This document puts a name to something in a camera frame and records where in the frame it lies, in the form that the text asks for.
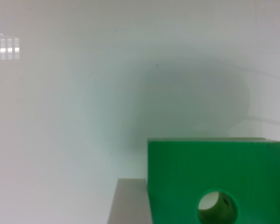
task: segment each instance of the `white background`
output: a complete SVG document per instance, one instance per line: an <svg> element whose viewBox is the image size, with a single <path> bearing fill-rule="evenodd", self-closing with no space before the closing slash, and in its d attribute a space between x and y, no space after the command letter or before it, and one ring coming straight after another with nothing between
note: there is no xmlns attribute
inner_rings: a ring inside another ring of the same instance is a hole
<svg viewBox="0 0 280 224"><path fill-rule="evenodd" d="M0 224L105 224L148 137L280 140L280 0L0 0Z"/></svg>

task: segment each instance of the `gray surface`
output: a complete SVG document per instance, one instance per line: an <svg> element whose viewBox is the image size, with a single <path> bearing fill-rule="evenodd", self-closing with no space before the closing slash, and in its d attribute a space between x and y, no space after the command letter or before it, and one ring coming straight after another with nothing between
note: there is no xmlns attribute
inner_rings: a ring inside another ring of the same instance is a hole
<svg viewBox="0 0 280 224"><path fill-rule="evenodd" d="M108 224L152 224L145 179L119 179Z"/></svg>

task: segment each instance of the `green plastic object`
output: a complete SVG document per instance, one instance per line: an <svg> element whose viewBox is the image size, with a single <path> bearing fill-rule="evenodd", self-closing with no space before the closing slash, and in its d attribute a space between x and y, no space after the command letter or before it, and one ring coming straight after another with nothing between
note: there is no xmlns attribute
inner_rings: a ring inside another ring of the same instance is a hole
<svg viewBox="0 0 280 224"><path fill-rule="evenodd" d="M147 187L154 224L280 224L280 142L148 140Z"/></svg>

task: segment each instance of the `green block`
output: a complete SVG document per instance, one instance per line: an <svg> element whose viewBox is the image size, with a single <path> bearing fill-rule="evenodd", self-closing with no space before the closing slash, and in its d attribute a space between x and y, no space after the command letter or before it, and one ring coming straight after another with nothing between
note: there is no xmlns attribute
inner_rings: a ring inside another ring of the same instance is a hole
<svg viewBox="0 0 280 224"><path fill-rule="evenodd" d="M154 224L280 224L280 142L148 140L147 187Z"/></svg>

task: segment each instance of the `circular hole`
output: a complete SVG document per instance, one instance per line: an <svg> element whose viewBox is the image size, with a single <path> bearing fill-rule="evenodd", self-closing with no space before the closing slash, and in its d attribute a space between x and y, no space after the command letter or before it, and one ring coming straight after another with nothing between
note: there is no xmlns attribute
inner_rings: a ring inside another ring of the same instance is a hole
<svg viewBox="0 0 280 224"><path fill-rule="evenodd" d="M198 205L202 224L232 224L236 219L236 206L226 193L213 191L204 195Z"/></svg>

